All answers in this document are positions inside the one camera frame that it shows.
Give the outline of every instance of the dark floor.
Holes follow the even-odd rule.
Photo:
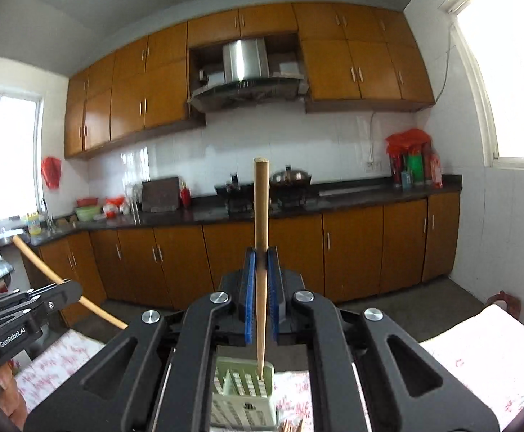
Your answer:
[[[102,307],[126,323],[147,310],[146,307],[117,301],[106,301]],[[379,308],[418,342],[422,342],[473,317],[482,310],[483,305],[450,279],[440,278],[386,296],[343,303],[340,307],[352,311],[362,311],[368,307]],[[104,343],[119,332],[118,328],[96,315],[79,322],[75,329]],[[248,347],[220,346],[218,354],[255,359],[256,348],[255,344]],[[269,334],[266,360],[274,365],[277,372],[308,369],[306,349],[303,346],[278,346]]]

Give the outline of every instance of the black countertop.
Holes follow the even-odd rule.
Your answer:
[[[426,198],[431,194],[459,192],[462,190],[462,176],[445,174],[444,186],[417,186],[404,191],[392,185],[391,177],[382,179],[364,179],[348,182],[314,184],[312,188],[321,193],[320,197],[309,199],[303,208],[277,209],[270,211],[271,219],[295,217],[323,212],[332,212],[353,207],[378,206],[390,203],[410,202]],[[43,232],[32,237],[31,245],[39,246],[58,240],[67,235],[81,231],[104,229],[153,228],[159,226],[208,225],[224,222],[253,221],[254,212],[228,214],[225,205],[217,197],[201,197],[193,200],[189,210],[170,212],[141,212],[139,222],[134,222],[132,215],[124,215],[115,219],[105,219],[92,222],[80,222],[69,225],[54,233]]]

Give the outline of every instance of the metal screw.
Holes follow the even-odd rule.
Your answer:
[[[156,310],[147,310],[142,314],[142,321],[151,325],[157,323],[160,320],[160,312]]]
[[[213,293],[210,296],[210,300],[213,303],[225,303],[228,302],[228,294],[226,294],[224,291],[218,291],[217,293]]]
[[[294,297],[299,302],[311,302],[314,300],[314,294],[306,290],[298,291],[296,294],[294,294]]]
[[[380,321],[384,317],[384,314],[375,308],[364,310],[364,316],[370,321]]]

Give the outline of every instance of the cabinet door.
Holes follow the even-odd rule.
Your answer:
[[[324,293],[321,215],[271,219],[268,239],[278,248],[281,268],[300,273],[308,290]]]
[[[374,8],[373,11],[387,43],[418,47],[404,13],[383,8]]]
[[[402,99],[434,103],[430,78],[418,48],[388,44],[388,50],[398,76]]]
[[[86,150],[110,141],[110,103],[112,89],[85,101],[84,146]]]
[[[85,101],[85,94],[88,87],[88,68],[80,71],[68,81],[68,97],[66,105],[71,106]]]
[[[326,297],[344,302],[378,294],[382,207],[323,215]]]
[[[119,230],[118,239],[126,273],[135,284],[138,303],[148,307],[172,307],[153,229]]]
[[[110,139],[144,129],[145,75],[115,81],[111,94]]]
[[[137,303],[134,279],[126,272],[118,232],[90,232],[90,239],[108,299]]]
[[[203,236],[216,290],[222,276],[244,267],[246,248],[254,246],[254,223],[210,224],[203,227]]]
[[[396,72],[383,42],[348,41],[364,99],[401,99]]]
[[[88,99],[112,89],[115,59],[116,53],[113,52],[90,66],[90,71],[88,72]]]
[[[73,261],[70,256],[70,247],[66,239],[56,240],[40,247],[42,260],[62,279],[73,279],[78,281],[74,273]],[[61,310],[62,318],[66,324],[71,327],[90,314],[90,311],[83,305],[73,303],[64,310]]]
[[[188,21],[188,48],[240,38],[238,10],[214,13]]]
[[[384,42],[380,24],[373,8],[357,4],[336,3],[336,12],[342,22],[348,40]]]
[[[454,268],[460,220],[460,194],[428,197],[428,238],[422,281],[446,275]]]
[[[176,60],[186,59],[188,23],[167,27],[148,36],[146,71]]]
[[[146,36],[116,51],[114,82],[145,72],[147,48],[148,37]]]
[[[75,156],[84,150],[84,102],[66,107],[64,123],[65,157]]]
[[[74,263],[76,273],[84,291],[84,296],[96,305],[100,305],[106,299],[106,291],[102,285],[98,266],[94,258],[94,251],[90,242],[90,234],[81,232],[68,235],[68,245]]]
[[[291,3],[248,6],[238,10],[242,37],[297,31],[297,22]]]
[[[426,200],[384,206],[381,293],[410,287],[421,281],[426,227]]]
[[[332,3],[293,3],[300,40],[345,40],[342,23]]]
[[[144,127],[165,125],[188,116],[186,59],[145,75]]]
[[[202,226],[154,228],[154,235],[175,309],[214,291]]]
[[[307,40],[301,48],[313,100],[360,98],[358,78],[345,40]]]

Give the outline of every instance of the range hood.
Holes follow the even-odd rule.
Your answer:
[[[295,70],[282,70],[284,65],[292,67],[290,62],[270,74],[264,39],[238,40],[224,45],[222,53],[223,82],[208,82],[193,91],[188,99],[200,112],[215,112],[268,99],[294,100],[308,90],[297,63],[294,63]]]

